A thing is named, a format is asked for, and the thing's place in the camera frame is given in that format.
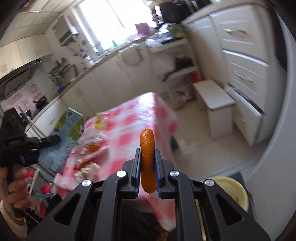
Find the person's left hand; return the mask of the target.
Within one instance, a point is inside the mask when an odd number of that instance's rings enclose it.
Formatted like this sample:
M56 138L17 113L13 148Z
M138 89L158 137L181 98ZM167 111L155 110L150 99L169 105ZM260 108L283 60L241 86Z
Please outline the person's left hand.
M16 209L26 209L30 207L32 202L27 189L28 181L26 178L26 168L21 167L18 171L16 171L16 179L8 185L8 194L4 191L4 180L7 173L7 168L1 167L1 200L3 201L6 211L11 213L10 204L12 204Z

